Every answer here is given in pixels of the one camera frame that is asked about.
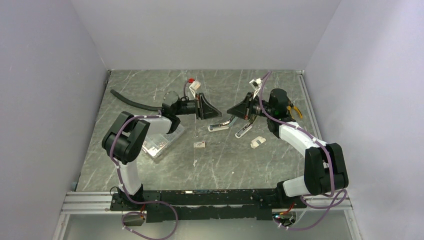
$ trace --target small white object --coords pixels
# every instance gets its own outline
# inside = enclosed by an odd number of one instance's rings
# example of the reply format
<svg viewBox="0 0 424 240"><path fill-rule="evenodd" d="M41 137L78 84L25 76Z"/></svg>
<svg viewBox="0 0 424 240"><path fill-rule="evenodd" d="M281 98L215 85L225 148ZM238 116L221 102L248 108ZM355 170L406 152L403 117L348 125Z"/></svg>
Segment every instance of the small white object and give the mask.
<svg viewBox="0 0 424 240"><path fill-rule="evenodd" d="M253 139L250 143L250 146L252 147L252 149L255 149L257 147L259 147L259 145L265 143L266 139L258 136L257 138Z"/></svg>
<svg viewBox="0 0 424 240"><path fill-rule="evenodd" d="M195 149L204 149L206 148L206 143L204 141L197 141L193 144Z"/></svg>
<svg viewBox="0 0 424 240"><path fill-rule="evenodd" d="M193 95L193 98L196 98L196 91L200 88L202 84L195 80L188 88L190 89L191 94Z"/></svg>
<svg viewBox="0 0 424 240"><path fill-rule="evenodd" d="M259 90L261 90L261 86L262 86L262 80L260 78L258 79L252 79L249 84L251 85L251 87L254 90L254 94L253 97L256 97L256 95L258 95Z"/></svg>

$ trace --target clear plastic container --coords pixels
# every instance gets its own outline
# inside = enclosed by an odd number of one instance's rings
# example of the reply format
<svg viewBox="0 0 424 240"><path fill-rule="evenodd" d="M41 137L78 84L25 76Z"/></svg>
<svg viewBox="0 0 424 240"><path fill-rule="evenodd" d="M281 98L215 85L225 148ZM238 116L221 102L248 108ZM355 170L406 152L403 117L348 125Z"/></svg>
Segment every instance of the clear plastic container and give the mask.
<svg viewBox="0 0 424 240"><path fill-rule="evenodd" d="M178 125L171 134L154 134L146 136L143 142L143 151L152 158L159 157L163 151L184 133L184 126Z"/></svg>

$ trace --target small white block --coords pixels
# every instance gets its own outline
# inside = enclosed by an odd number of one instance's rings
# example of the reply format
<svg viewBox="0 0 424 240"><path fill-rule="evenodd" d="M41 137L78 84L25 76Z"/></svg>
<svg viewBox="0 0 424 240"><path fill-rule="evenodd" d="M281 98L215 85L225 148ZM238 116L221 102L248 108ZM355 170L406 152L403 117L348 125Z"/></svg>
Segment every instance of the small white block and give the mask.
<svg viewBox="0 0 424 240"><path fill-rule="evenodd" d="M199 82L199 81L194 81L190 86L189 86L189 88L190 89L193 89L194 91L196 91L197 89L199 89L200 88L200 86L201 86L202 84Z"/></svg>
<svg viewBox="0 0 424 240"><path fill-rule="evenodd" d="M252 149L255 149L257 147L259 147L259 145L265 143L266 139L258 136L257 138L253 139L250 143L250 146L252 147Z"/></svg>
<svg viewBox="0 0 424 240"><path fill-rule="evenodd" d="M193 147L194 147L195 149L204 149L204 148L206 148L206 142L204 142L204 141L198 141L198 142L195 142L195 143L193 144Z"/></svg>

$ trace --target marble tabletop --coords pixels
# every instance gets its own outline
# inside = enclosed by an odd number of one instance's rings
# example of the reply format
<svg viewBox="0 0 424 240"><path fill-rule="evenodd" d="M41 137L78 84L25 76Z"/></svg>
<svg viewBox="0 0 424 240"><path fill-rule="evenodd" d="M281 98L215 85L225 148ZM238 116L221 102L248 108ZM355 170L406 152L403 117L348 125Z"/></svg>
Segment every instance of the marble tabletop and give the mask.
<svg viewBox="0 0 424 240"><path fill-rule="evenodd" d="M161 106L168 91L183 95L188 78L201 82L197 92L222 112L222 117L198 120L194 115L181 115L185 132L158 158L141 152L137 157L138 174L145 190L190 189L250 189L275 188L280 181L303 175L304 158L288 143L277 139L267 128L264 117L258 117L253 128L236 138L245 120L238 119L227 130L209 132L207 127L227 120L229 108L241 102L252 79L262 77L266 70L114 70L111 72L101 102L87 155L79 177L77 191L108 191L118 185L116 169L101 142L122 111L134 115L148 115L116 99L110 90L151 106ZM275 70L264 88L264 99L274 88L287 91L288 97L299 107L303 119L295 116L301 127L316 136L307 98L293 70ZM266 142L253 149L251 141L264 137ZM206 142L206 148L194 148L194 142Z"/></svg>

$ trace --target white wall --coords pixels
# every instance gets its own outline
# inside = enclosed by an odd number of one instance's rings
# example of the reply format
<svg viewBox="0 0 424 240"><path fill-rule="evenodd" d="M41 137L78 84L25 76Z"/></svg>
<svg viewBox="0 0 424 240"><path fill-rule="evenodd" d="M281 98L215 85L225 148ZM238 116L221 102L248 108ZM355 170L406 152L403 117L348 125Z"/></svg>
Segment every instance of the white wall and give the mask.
<svg viewBox="0 0 424 240"><path fill-rule="evenodd" d="M424 2L342 0L306 67L365 240L424 236Z"/></svg>
<svg viewBox="0 0 424 240"><path fill-rule="evenodd" d="M72 0L109 69L305 69L340 0Z"/></svg>
<svg viewBox="0 0 424 240"><path fill-rule="evenodd" d="M52 239L107 71L69 0L0 3L0 239Z"/></svg>

